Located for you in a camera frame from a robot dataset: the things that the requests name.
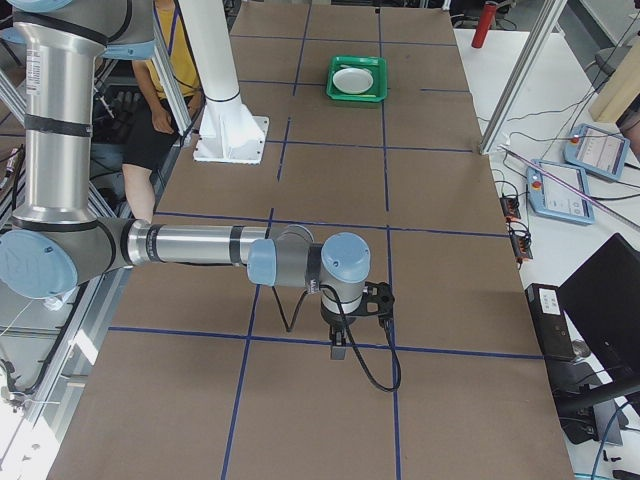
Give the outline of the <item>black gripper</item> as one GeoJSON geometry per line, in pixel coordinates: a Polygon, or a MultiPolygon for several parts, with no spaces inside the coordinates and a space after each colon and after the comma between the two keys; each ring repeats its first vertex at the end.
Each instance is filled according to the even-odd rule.
{"type": "Polygon", "coordinates": [[[344,360],[347,351],[347,342],[345,340],[347,338],[347,330],[357,318],[365,316],[365,301],[362,300],[355,310],[343,313],[338,311],[336,305],[328,308],[322,303],[321,316],[330,326],[330,359],[344,360]]]}

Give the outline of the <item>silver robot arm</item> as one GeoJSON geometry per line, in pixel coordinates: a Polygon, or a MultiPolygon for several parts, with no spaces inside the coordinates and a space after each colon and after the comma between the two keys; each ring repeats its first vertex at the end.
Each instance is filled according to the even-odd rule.
{"type": "Polygon", "coordinates": [[[149,1],[16,1],[26,43],[25,199],[1,238],[1,278],[46,299],[103,273],[145,263],[243,267],[271,288],[319,294],[331,355],[355,347],[351,324],[368,315],[371,254],[353,233],[319,243],[300,225],[170,226],[99,217],[88,206],[95,62],[156,51],[149,1]]]}

